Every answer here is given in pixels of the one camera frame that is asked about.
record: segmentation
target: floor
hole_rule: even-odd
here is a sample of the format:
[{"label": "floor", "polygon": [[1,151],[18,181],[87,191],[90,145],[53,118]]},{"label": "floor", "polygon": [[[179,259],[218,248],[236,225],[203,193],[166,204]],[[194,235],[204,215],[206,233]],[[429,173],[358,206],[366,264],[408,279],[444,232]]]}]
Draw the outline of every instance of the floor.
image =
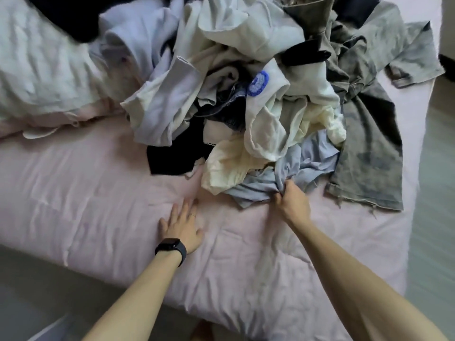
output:
[{"label": "floor", "polygon": [[[436,82],[420,164],[407,298],[455,341],[455,83]],[[70,312],[68,340],[81,335],[122,293],[92,278],[0,247],[0,338],[25,341]],[[151,340],[187,340],[197,323],[163,307]],[[243,340],[222,327],[217,341]]]}]

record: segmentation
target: pile of clothes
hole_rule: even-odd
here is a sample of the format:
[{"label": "pile of clothes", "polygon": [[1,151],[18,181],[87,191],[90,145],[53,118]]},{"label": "pile of clothes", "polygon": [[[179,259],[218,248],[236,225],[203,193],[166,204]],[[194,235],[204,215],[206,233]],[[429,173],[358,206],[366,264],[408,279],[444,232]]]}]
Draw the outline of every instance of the pile of clothes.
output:
[{"label": "pile of clothes", "polygon": [[152,174],[205,158],[202,187],[245,208],[331,173],[335,197],[403,209],[395,106],[376,75],[402,88],[442,74],[429,22],[383,0],[98,3],[89,30],[42,12],[139,82],[121,105]]}]

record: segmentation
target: person's left hand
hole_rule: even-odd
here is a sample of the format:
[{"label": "person's left hand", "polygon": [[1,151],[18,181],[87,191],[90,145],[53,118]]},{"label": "person's left hand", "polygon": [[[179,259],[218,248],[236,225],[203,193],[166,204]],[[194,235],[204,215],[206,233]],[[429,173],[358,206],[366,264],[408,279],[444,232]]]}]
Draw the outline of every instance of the person's left hand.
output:
[{"label": "person's left hand", "polygon": [[196,251],[204,239],[204,231],[202,229],[196,229],[194,225],[196,212],[196,200],[193,202],[191,209],[189,201],[187,199],[183,200],[180,214],[178,212],[178,205],[173,204],[169,222],[163,218],[160,219],[161,239],[178,238],[185,245],[188,254]]}]

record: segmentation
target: person's left arm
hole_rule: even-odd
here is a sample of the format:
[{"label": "person's left arm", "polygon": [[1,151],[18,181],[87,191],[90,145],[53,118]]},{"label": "person's left arm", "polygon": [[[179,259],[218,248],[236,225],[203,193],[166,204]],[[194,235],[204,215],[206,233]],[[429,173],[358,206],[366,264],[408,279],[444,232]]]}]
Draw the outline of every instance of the person's left arm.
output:
[{"label": "person's left arm", "polygon": [[[195,228],[196,204],[184,201],[180,215],[173,205],[169,222],[160,219],[162,238],[178,238],[187,252],[202,243]],[[171,280],[182,261],[179,251],[160,251],[123,295],[96,322],[83,341],[148,340]]]}]

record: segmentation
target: foot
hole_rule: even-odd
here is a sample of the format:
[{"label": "foot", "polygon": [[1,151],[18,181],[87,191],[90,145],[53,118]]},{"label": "foot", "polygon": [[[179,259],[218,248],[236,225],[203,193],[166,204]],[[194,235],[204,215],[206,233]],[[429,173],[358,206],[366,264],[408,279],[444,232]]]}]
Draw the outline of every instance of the foot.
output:
[{"label": "foot", "polygon": [[194,328],[190,341],[215,341],[212,331],[212,323],[201,320]]}]

